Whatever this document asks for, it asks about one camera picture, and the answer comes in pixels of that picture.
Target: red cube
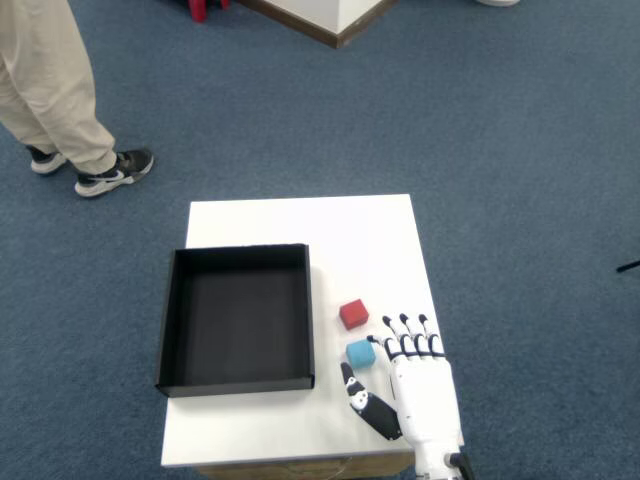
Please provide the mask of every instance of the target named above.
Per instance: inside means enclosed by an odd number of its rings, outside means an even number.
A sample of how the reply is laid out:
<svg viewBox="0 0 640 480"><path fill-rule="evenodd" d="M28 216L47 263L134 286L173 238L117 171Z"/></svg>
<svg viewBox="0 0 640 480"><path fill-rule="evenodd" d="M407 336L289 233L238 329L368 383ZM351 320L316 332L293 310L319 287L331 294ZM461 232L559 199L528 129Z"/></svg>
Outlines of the red cube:
<svg viewBox="0 0 640 480"><path fill-rule="evenodd" d="M347 330L351 330L367 323L369 312L364 308L362 300L358 299L340 307L340 318Z"/></svg>

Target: robot finger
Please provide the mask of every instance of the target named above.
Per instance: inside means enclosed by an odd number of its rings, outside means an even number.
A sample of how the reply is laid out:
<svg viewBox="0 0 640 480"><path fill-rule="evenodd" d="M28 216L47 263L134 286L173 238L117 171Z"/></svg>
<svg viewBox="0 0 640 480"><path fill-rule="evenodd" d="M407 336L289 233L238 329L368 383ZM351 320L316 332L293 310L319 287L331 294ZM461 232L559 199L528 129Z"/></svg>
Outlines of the robot finger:
<svg viewBox="0 0 640 480"><path fill-rule="evenodd" d="M409 318L404 313L400 314L400 321L409 329L409 334L413 342L413 349L417 354L422 357L431 357L431 351L429 350L429 342L426 337L426 332L422 323L416 318Z"/></svg>
<svg viewBox="0 0 640 480"><path fill-rule="evenodd" d="M427 323L427 316L424 314L420 314L418 316L418 320L412 323L411 320L407 321L409 324L413 324L412 333L415 332L413 337L413 343L416 346L416 350L421 358L433 358L431 355L431 349L429 348L429 337L427 334L427 330L425 329L425 324Z"/></svg>
<svg viewBox="0 0 640 480"><path fill-rule="evenodd" d="M384 317L382 317L382 321L387 327L393 330L393 334L396 336L398 341L403 336L409 335L409 330L407 330L407 327L399 318L391 319L385 315Z"/></svg>
<svg viewBox="0 0 640 480"><path fill-rule="evenodd" d="M425 334L424 327L420 323L420 321L416 318L409 318L404 313L400 314L400 321L404 324L405 327L409 330L409 334L411 338L416 338L418 335Z"/></svg>
<svg viewBox="0 0 640 480"><path fill-rule="evenodd" d="M396 411L373 393L367 392L356 379L351 365L343 362L340 368L353 411L387 440L401 437L402 430Z"/></svg>
<svg viewBox="0 0 640 480"><path fill-rule="evenodd" d="M427 335L427 343L431 356L433 358L444 358L444 347L442 346L440 335L431 331L429 328L429 321L425 315L420 315L419 319Z"/></svg>
<svg viewBox="0 0 640 480"><path fill-rule="evenodd" d="M411 360L418 357L418 352L416 351L416 347L411 339L411 335L409 335L409 330L405 325L403 318L407 318L406 315L401 314L398 319L390 319L387 316L382 317L382 321L384 324L393 330L393 333L398 338L398 342L400 342L400 347L404 354Z"/></svg>
<svg viewBox="0 0 640 480"><path fill-rule="evenodd" d="M394 337L382 338L375 335L369 335L367 336L367 340L371 343L377 343L381 347L384 347L384 350L387 352L387 356L389 357L389 361L394 365L406 359L400 343Z"/></svg>

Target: white sole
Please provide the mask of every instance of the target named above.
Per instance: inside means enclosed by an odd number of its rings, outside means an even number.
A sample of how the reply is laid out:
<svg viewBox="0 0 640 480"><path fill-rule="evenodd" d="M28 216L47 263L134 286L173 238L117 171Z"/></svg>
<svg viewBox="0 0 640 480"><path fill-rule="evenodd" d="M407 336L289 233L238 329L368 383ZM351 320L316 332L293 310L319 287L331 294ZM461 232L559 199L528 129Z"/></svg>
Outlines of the white sole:
<svg viewBox="0 0 640 480"><path fill-rule="evenodd" d="M520 0L476 0L490 7L513 7Z"/></svg>
<svg viewBox="0 0 640 480"><path fill-rule="evenodd" d="M38 175L51 175L53 172L67 163L67 159L61 153L56 154L53 160L47 163L37 163L31 160L31 170Z"/></svg>
<svg viewBox="0 0 640 480"><path fill-rule="evenodd" d="M135 176L130 176L123 178L122 180L118 180L117 182L98 182L95 185L91 185L90 187L85 187L80 183L76 182L75 191L78 195L84 198L98 197L103 195L111 190L119 187L120 185L131 185L136 183L142 177L144 177L153 167L153 157L151 157L151 161L149 165L144 167L143 170L140 170Z"/></svg>

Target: blue cube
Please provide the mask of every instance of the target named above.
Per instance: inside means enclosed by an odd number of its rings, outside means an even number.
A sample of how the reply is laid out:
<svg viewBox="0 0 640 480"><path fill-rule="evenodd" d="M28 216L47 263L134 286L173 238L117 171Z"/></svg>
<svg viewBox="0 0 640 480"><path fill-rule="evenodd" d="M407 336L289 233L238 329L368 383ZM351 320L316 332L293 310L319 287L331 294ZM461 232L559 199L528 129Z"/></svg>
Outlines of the blue cube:
<svg viewBox="0 0 640 480"><path fill-rule="evenodd" d="M347 345L347 358L354 370L367 368L376 361L376 352L373 351L373 346L368 340L360 340Z"/></svg>

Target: beige pants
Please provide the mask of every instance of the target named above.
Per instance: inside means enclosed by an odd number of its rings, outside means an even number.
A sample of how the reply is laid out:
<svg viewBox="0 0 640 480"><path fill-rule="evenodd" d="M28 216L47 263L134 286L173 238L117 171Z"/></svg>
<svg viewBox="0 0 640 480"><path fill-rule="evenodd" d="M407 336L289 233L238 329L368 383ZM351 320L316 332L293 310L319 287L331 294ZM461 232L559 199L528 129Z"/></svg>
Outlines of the beige pants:
<svg viewBox="0 0 640 480"><path fill-rule="evenodd" d="M0 121L22 143L86 173L115 164L95 116L89 57L67 0L0 0Z"/></svg>

